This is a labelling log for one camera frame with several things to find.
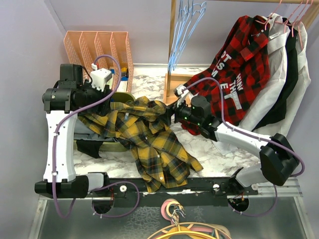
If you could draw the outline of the yellow plaid shirt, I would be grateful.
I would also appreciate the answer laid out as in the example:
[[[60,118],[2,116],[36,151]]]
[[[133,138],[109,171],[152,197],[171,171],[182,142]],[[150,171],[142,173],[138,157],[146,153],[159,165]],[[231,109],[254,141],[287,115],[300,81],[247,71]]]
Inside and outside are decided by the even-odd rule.
[[[114,138],[130,151],[148,192],[161,186],[184,186],[190,170],[203,169],[160,119],[166,111],[163,102],[139,97],[126,103],[112,102],[110,108],[103,117],[84,114],[78,119],[98,136]]]

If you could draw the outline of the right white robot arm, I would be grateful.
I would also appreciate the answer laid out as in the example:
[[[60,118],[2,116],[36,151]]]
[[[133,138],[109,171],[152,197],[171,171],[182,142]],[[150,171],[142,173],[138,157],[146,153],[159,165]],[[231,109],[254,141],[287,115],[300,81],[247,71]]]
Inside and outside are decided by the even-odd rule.
[[[240,195],[247,187],[257,183],[270,182],[282,186],[299,165],[285,136],[279,133],[274,136],[260,135],[224,123],[212,115],[205,97],[193,97],[190,106],[181,100],[168,105],[162,118],[170,124],[172,117],[175,122],[184,120],[198,126],[205,138],[228,143],[260,159],[259,164],[240,168],[230,177],[229,189],[235,195]]]

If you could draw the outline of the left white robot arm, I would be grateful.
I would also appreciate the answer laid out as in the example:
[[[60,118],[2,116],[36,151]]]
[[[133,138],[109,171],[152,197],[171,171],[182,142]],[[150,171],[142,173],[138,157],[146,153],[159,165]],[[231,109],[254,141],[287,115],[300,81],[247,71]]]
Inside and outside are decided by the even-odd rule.
[[[95,68],[87,80],[84,66],[61,64],[60,79],[42,96],[48,125],[48,156],[43,179],[34,190],[48,198],[85,198],[90,191],[106,196],[110,184],[106,173],[93,172],[76,175],[73,160],[74,129],[77,110],[93,104],[84,113],[105,116],[110,111],[110,100],[97,101],[111,93],[113,74],[110,70]]]

